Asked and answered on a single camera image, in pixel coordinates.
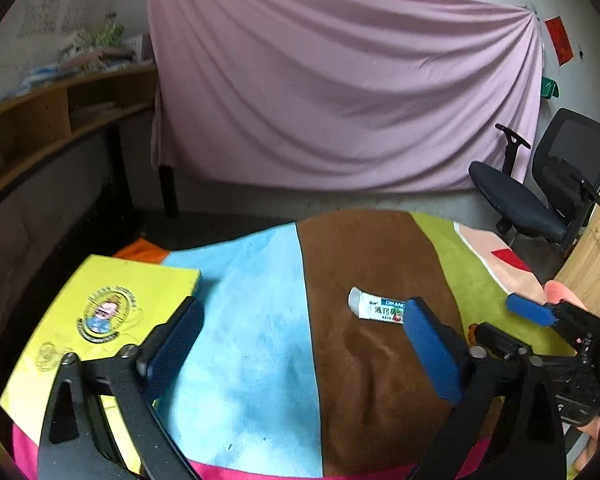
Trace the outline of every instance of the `pink fabric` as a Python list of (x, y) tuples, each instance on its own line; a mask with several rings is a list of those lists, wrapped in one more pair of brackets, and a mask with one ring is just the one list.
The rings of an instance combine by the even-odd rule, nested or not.
[(11, 430), (13, 461), (29, 480), (38, 478), (38, 446), (16, 424)]
[[(479, 440), (476, 442), (456, 478), (462, 478), (476, 471), (488, 447), (489, 440)], [(16, 465), (29, 480), (36, 480), (38, 478), (38, 446), (15, 424), (13, 425), (13, 457)], [(292, 480), (289, 477), (283, 476), (245, 473), (234, 469), (202, 464), (193, 460), (189, 460), (189, 462), (204, 480)], [(330, 477), (328, 480), (403, 480), (412, 468), (413, 465), (408, 465), (392, 469), (391, 471), (337, 476)]]
[[(534, 14), (473, 0), (147, 0), (154, 163), (318, 190), (471, 186), (509, 125), (533, 143)], [(520, 150), (514, 176), (524, 177)]]

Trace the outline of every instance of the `wooden cabinet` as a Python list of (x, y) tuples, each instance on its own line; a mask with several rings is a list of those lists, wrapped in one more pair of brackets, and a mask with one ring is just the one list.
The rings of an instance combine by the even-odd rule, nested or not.
[(155, 65), (91, 73), (0, 103), (0, 196), (85, 134), (151, 108), (157, 77)]

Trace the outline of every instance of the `green fabric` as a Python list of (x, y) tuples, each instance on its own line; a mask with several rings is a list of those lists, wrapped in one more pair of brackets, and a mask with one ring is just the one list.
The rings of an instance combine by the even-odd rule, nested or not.
[(531, 345), (536, 354), (573, 355), (573, 349), (554, 330), (541, 328), (506, 309), (507, 293), (456, 234), (453, 222), (424, 213), (413, 213), (413, 218), (438, 253), (458, 304), (465, 337), (469, 325), (487, 321)]
[(578, 471), (571, 465), (570, 468), (567, 469), (567, 480), (573, 480), (576, 476), (578, 476)]
[(545, 99), (551, 99), (551, 97), (560, 97), (560, 90), (558, 89), (558, 83), (548, 77), (542, 78), (540, 85), (540, 96)]

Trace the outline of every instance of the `red fabric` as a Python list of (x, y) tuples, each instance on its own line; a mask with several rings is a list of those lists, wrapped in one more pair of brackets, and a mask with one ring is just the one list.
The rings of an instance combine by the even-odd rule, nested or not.
[(552, 20), (544, 22), (546, 28), (549, 30), (549, 36), (551, 41), (554, 42), (555, 53), (558, 56), (558, 63), (560, 66), (573, 59), (573, 50), (571, 49), (571, 43), (567, 36), (567, 31), (564, 28), (562, 18), (558, 16)]
[(531, 272), (531, 269), (529, 269), (529, 267), (527, 266), (527, 264), (525, 262), (523, 262), (516, 255), (516, 253), (513, 252), (509, 248), (507, 248), (507, 249), (498, 249), (496, 251), (491, 251), (491, 254), (493, 254), (493, 256), (495, 256), (499, 260), (502, 260), (506, 264), (509, 264), (511, 267), (515, 267), (516, 269), (519, 269), (519, 270), (525, 270), (526, 272)]

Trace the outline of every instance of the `chair armrest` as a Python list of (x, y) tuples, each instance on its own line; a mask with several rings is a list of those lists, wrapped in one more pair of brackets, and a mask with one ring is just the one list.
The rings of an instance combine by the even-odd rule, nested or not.
[(593, 187), (593, 184), (590, 183), (590, 181), (587, 180), (573, 164), (568, 163), (562, 158), (548, 156), (545, 165), (557, 176), (562, 177), (563, 180), (570, 178), (576, 181), (580, 186), (580, 199), (583, 202), (589, 200), (600, 205), (600, 194), (596, 188)]
[(525, 139), (520, 137), (519, 134), (514, 132), (511, 128), (507, 128), (503, 124), (496, 124), (496, 128), (504, 133), (507, 137), (507, 147), (504, 151), (504, 164), (502, 165), (502, 173), (511, 176), (513, 172), (513, 166), (516, 163), (516, 156), (518, 154), (518, 148), (524, 146), (526, 149), (531, 149), (531, 144), (526, 142)]
[(545, 165), (563, 180), (571, 178), (580, 186), (580, 211), (567, 227), (567, 234), (560, 244), (560, 250), (565, 256), (569, 253), (571, 246), (578, 237), (580, 229), (587, 221), (594, 203), (600, 205), (600, 194), (580, 171), (566, 160), (554, 156), (548, 156)]

